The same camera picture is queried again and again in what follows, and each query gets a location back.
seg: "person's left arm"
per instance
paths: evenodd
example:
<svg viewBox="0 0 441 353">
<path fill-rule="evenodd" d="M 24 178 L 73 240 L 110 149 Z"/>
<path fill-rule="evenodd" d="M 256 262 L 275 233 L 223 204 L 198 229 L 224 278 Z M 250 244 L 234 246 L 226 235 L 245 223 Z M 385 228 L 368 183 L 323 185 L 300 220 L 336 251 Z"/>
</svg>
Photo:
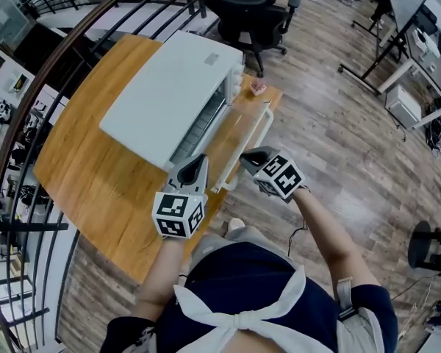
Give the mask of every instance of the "person's left arm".
<svg viewBox="0 0 441 353">
<path fill-rule="evenodd" d="M 183 263 L 184 239 L 165 239 L 144 280 L 133 316 L 156 321 L 173 297 Z"/>
</svg>

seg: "white tie bow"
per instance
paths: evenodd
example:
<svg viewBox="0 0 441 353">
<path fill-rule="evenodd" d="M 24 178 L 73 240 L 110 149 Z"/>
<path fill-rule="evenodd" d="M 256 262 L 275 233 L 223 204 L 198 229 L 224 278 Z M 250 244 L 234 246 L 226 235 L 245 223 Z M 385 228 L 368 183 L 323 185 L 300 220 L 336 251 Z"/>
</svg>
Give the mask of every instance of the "white tie bow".
<svg viewBox="0 0 441 353">
<path fill-rule="evenodd" d="M 272 339 L 286 352 L 330 353 L 331 350 L 319 341 L 295 331 L 267 321 L 288 314 L 301 298 L 306 286 L 304 267 L 301 266 L 289 279 L 278 301 L 256 311 L 242 311 L 229 315 L 213 313 L 191 290 L 174 285 L 178 303 L 183 314 L 199 323 L 216 327 L 191 344 L 180 349 L 188 352 L 220 352 L 239 329 L 249 329 L 265 338 Z"/>
</svg>

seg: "white knot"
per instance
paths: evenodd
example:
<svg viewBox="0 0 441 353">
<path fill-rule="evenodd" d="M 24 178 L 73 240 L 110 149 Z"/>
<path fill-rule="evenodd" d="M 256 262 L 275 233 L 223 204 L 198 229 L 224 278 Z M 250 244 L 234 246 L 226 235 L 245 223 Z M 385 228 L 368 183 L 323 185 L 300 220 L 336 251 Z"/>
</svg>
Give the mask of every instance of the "white knot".
<svg viewBox="0 0 441 353">
<path fill-rule="evenodd" d="M 254 321 L 254 311 L 242 311 L 240 314 L 233 315 L 234 328 L 236 329 L 251 329 Z"/>
</svg>

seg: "sleeve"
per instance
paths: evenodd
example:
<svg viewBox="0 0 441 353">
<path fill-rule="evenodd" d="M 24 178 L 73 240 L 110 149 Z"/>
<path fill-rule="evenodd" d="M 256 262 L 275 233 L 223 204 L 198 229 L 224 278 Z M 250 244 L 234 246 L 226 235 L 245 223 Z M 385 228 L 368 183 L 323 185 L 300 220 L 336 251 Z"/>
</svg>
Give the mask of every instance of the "sleeve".
<svg viewBox="0 0 441 353">
<path fill-rule="evenodd" d="M 385 352 L 394 352 L 397 346 L 398 325 L 389 292 L 382 286 L 360 285 L 351 289 L 353 307 L 372 311 L 379 321 Z"/>
<path fill-rule="evenodd" d="M 153 321 L 134 316 L 113 319 L 108 323 L 106 338 L 100 352 L 120 353 L 138 342 L 145 329 L 154 326 Z"/>
</svg>

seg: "small pink object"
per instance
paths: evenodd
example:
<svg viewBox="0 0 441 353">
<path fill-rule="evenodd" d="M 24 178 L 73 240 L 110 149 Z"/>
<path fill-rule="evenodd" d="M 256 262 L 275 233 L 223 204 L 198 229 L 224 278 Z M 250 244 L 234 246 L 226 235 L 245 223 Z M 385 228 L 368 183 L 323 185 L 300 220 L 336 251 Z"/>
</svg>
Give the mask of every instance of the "small pink object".
<svg viewBox="0 0 441 353">
<path fill-rule="evenodd" d="M 260 94 L 264 93 L 267 86 L 261 79 L 255 79 L 250 84 L 250 90 L 255 96 L 259 96 Z"/>
</svg>

